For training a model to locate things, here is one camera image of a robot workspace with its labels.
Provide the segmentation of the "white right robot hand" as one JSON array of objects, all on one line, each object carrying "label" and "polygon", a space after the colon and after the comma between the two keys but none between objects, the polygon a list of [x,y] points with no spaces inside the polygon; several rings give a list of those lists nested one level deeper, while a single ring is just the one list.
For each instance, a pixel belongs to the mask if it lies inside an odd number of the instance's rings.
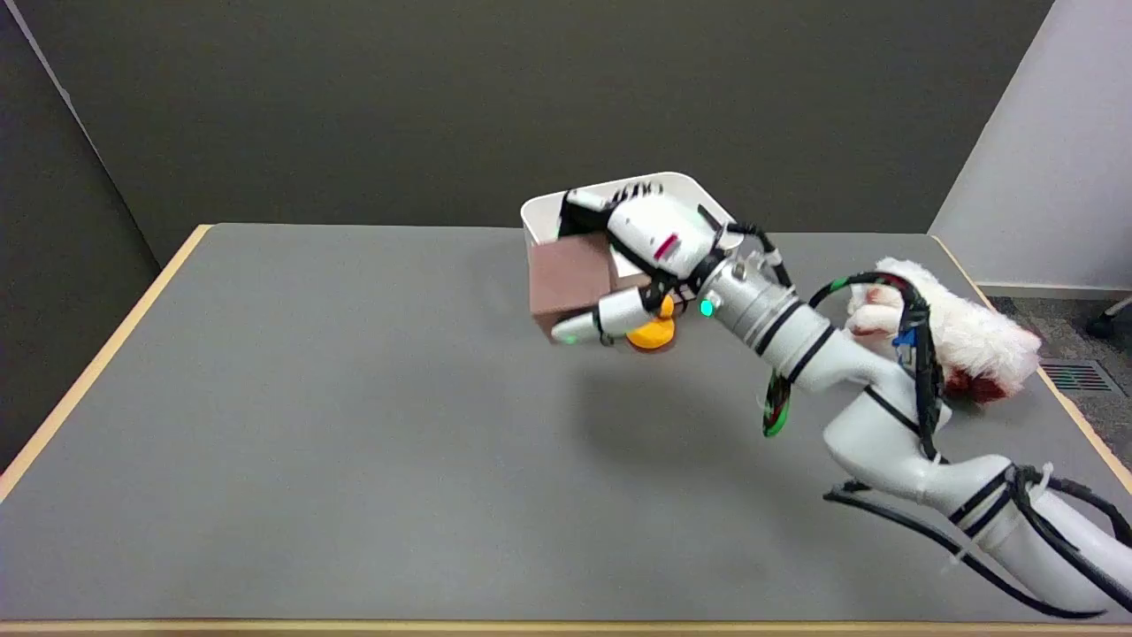
[{"label": "white right robot hand", "polygon": [[648,276],[646,286],[606,294],[588,313],[555,322],[551,339],[561,344],[610,344],[654,321],[672,291],[702,287],[705,266],[727,253],[721,239],[739,230],[711,219],[703,206],[652,190],[603,199],[572,189],[563,193],[559,219],[561,235],[603,233],[615,253]]}]

